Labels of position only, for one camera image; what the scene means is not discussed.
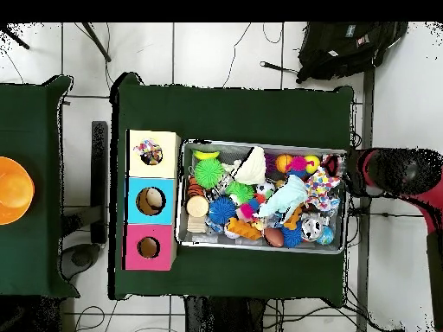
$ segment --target black bag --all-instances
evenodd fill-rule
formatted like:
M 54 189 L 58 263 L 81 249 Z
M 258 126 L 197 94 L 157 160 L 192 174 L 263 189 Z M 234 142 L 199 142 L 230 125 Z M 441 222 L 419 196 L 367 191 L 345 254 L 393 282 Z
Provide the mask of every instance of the black bag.
M 407 29 L 408 22 L 308 22 L 297 83 L 308 78 L 342 78 L 379 67 L 385 51 Z

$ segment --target yellow toy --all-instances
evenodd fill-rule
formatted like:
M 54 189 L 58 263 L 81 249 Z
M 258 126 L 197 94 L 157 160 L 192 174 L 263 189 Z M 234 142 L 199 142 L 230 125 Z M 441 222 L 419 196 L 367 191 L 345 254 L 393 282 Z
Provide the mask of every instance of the yellow toy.
M 317 171 L 318 166 L 320 165 L 320 159 L 317 156 L 305 156 L 307 161 L 306 172 L 310 175 Z
M 241 237 L 256 240 L 261 237 L 260 230 L 251 227 L 250 224 L 245 223 L 243 220 L 237 220 L 236 218 L 230 218 L 228 223 L 229 232 L 239 234 Z
M 277 156 L 275 159 L 275 168 L 281 173 L 286 173 L 286 165 L 291 162 L 292 158 L 293 156 L 290 156 L 289 154 L 281 154 Z

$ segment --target green tablecloth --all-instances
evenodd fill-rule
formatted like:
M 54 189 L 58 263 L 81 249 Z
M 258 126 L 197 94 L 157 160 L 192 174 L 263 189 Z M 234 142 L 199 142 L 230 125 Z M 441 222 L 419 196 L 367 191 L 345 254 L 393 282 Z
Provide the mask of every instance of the green tablecloth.
M 179 246 L 171 271 L 121 270 L 125 130 L 174 131 L 181 138 L 345 149 L 350 146 L 350 87 L 311 90 L 141 86 L 124 73 L 113 86 L 112 147 L 118 148 L 116 248 L 110 252 L 110 296 L 189 294 L 326 297 L 341 305 L 343 253 L 262 252 Z M 117 160 L 111 161 L 116 166 Z
M 58 271 L 61 235 L 57 119 L 71 78 L 42 86 L 0 84 L 0 156 L 19 162 L 35 196 L 18 221 L 0 226 L 0 294 L 75 297 Z

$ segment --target blue toy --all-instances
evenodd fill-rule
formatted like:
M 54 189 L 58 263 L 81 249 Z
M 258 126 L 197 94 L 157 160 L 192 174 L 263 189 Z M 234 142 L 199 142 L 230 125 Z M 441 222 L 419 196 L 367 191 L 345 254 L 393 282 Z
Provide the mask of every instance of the blue toy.
M 297 227 L 294 230 L 282 227 L 283 233 L 283 247 L 294 248 L 296 245 L 302 242 L 301 238 L 301 220 L 297 222 Z
M 209 218 L 215 224 L 225 225 L 235 217 L 235 204 L 227 196 L 222 196 L 209 204 Z

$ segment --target orange bowl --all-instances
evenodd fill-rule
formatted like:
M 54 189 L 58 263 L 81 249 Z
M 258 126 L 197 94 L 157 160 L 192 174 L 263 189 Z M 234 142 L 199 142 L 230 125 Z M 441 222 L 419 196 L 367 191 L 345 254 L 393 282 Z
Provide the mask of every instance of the orange bowl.
M 19 220 L 34 197 L 34 183 L 16 161 L 0 156 L 0 225 Z

